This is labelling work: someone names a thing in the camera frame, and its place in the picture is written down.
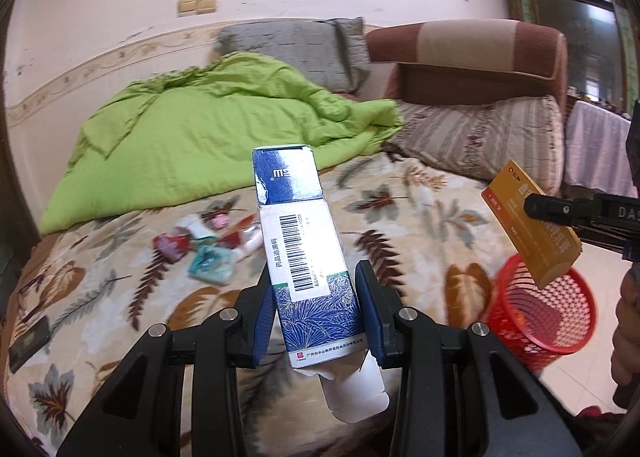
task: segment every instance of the green comforter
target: green comforter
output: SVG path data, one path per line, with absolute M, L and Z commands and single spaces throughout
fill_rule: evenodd
M 261 145 L 311 145 L 322 170 L 401 124 L 391 100 L 352 102 L 255 53 L 135 82 L 82 127 L 40 231 L 250 186 Z

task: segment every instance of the tiled floor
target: tiled floor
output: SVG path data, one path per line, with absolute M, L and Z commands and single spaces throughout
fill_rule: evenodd
M 613 351 L 611 337 L 615 331 L 616 304 L 620 283 L 631 267 L 630 262 L 606 249 L 583 245 L 574 268 L 589 284 L 598 307 L 598 322 L 591 341 L 580 352 L 564 356 L 547 367 L 541 380 L 565 405 L 577 413 L 591 405 L 602 411 L 622 412 L 613 404 L 616 384 L 610 375 Z

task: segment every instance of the metal screw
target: metal screw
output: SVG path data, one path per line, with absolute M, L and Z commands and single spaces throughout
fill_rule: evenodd
M 149 333 L 149 336 L 158 338 L 166 332 L 166 325 L 163 323 L 154 323 L 151 327 L 149 327 L 149 330 L 147 332 Z
M 236 318 L 238 318 L 238 311 L 233 307 L 227 307 L 226 309 L 220 311 L 221 320 L 231 321 L 235 320 Z
M 471 330 L 478 336 L 487 336 L 491 329 L 489 329 L 484 323 L 476 322 L 471 326 Z
M 418 312 L 411 307 L 402 307 L 402 309 L 398 311 L 398 316 L 403 320 L 411 321 L 418 318 Z

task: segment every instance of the gray pillow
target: gray pillow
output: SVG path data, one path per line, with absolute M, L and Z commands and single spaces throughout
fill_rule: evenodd
M 362 18 L 267 20 L 233 24 L 218 35 L 220 52 L 273 56 L 329 91 L 356 91 L 369 75 Z

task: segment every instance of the red package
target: red package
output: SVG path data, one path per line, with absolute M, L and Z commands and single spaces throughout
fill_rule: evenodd
M 218 246 L 235 249 L 241 244 L 244 244 L 244 242 L 246 242 L 246 239 L 244 238 L 243 233 L 245 230 L 253 229 L 252 224 L 254 222 L 255 213 L 248 215 L 244 219 L 238 221 L 228 229 L 226 235 L 219 238 Z
M 174 263 L 187 253 L 189 249 L 189 236 L 162 233 L 154 237 L 154 247 L 162 253 L 165 259 Z

